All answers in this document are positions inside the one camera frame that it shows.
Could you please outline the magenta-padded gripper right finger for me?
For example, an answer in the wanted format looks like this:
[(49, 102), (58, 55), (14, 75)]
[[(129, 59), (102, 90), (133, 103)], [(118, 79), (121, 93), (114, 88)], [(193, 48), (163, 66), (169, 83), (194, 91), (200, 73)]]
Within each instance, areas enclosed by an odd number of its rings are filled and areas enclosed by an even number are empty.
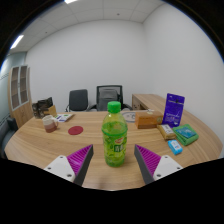
[(159, 156), (140, 145), (135, 145), (134, 155), (145, 184), (152, 183), (182, 169), (182, 166), (170, 156)]

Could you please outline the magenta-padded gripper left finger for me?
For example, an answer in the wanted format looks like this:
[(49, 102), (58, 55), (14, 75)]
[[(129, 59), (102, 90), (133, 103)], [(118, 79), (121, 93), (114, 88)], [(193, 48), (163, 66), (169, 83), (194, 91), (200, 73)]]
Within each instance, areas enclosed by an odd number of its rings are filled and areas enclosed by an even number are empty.
[(93, 146), (89, 145), (69, 156), (59, 155), (44, 170), (81, 186), (84, 182), (92, 156)]

